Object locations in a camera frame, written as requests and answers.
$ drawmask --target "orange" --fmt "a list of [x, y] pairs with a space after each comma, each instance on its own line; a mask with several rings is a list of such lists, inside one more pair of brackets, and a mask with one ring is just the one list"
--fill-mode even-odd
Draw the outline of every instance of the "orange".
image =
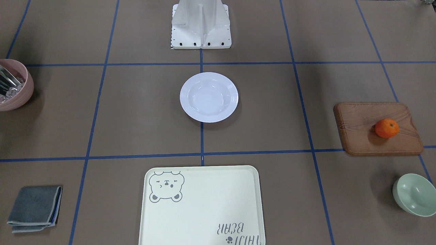
[[390, 118], [385, 118], [375, 125], [375, 133], [382, 138], [391, 138], [400, 131], [397, 122]]

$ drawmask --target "pink bowl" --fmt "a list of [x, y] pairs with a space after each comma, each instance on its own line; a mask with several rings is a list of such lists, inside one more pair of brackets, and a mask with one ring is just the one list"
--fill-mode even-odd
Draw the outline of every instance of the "pink bowl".
[[6, 68], [14, 77], [23, 78], [25, 81], [23, 88], [11, 99], [0, 104], [0, 111], [10, 111], [24, 105], [33, 94], [33, 79], [26, 67], [11, 59], [0, 59], [0, 65]]

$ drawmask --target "washcloth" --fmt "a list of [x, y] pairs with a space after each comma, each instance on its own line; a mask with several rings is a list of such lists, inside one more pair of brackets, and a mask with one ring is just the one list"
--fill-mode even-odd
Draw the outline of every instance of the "washcloth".
[[7, 222], [12, 225], [12, 233], [41, 231], [54, 226], [61, 196], [61, 186], [23, 187]]

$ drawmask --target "tray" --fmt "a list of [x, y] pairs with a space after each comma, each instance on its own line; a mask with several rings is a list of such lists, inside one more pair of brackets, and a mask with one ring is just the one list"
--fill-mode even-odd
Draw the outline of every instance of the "tray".
[[257, 170], [249, 165], [149, 170], [139, 245], [205, 244], [265, 245]]
[[[424, 147], [402, 103], [339, 103], [334, 107], [342, 146], [351, 155], [419, 155]], [[383, 118], [397, 121], [400, 132], [379, 137], [374, 125]]]

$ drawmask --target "white tray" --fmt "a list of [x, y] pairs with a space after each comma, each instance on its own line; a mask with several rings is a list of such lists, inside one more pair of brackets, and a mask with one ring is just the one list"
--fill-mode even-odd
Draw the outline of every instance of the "white tray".
[[225, 244], [265, 245], [254, 167], [162, 167], [146, 173], [139, 245]]

